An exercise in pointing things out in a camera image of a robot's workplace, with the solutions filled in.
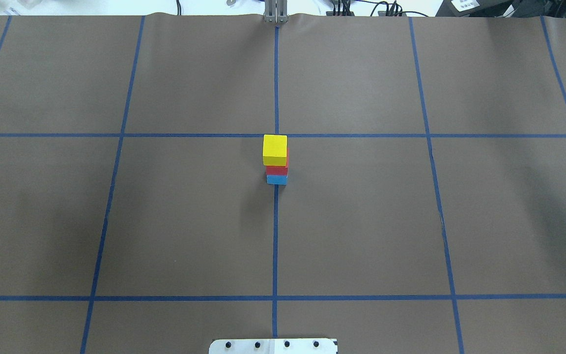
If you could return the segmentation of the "blue foam cube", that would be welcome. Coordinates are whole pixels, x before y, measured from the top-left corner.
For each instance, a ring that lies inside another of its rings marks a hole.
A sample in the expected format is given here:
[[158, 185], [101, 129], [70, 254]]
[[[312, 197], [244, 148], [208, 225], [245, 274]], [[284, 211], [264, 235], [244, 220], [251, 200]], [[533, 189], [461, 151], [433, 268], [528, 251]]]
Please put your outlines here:
[[288, 176], [287, 175], [266, 175], [267, 184], [274, 185], [287, 185]]

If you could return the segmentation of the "red foam cube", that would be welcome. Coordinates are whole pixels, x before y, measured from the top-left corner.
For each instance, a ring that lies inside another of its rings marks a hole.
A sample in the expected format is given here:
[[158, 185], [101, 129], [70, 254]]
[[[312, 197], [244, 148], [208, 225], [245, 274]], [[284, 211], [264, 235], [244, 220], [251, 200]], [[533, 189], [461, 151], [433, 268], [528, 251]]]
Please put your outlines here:
[[267, 176], [287, 176], [289, 175], [289, 149], [286, 149], [285, 166], [266, 165]]

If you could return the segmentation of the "yellow foam cube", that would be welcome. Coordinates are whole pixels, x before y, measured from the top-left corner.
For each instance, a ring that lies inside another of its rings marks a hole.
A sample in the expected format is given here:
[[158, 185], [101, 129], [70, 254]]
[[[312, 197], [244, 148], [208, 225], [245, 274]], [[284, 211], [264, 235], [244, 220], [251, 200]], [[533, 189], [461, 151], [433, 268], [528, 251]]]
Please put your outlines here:
[[286, 166], [288, 157], [287, 136], [264, 134], [261, 156], [264, 166]]

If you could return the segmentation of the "aluminium frame post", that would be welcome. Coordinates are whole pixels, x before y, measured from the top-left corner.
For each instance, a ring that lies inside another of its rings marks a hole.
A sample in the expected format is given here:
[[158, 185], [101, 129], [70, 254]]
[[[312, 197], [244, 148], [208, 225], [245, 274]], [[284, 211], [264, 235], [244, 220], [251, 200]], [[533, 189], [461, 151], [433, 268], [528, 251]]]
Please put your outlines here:
[[287, 0], [263, 0], [264, 14], [263, 18], [266, 23], [283, 24], [289, 20], [287, 11]]

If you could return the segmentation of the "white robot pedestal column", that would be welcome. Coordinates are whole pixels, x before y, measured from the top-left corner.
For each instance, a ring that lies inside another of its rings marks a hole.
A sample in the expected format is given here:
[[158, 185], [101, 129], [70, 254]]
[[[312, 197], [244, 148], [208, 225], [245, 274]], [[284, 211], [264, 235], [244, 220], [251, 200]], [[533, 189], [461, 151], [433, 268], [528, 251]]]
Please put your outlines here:
[[337, 354], [337, 340], [330, 338], [265, 338], [214, 340], [209, 354]]

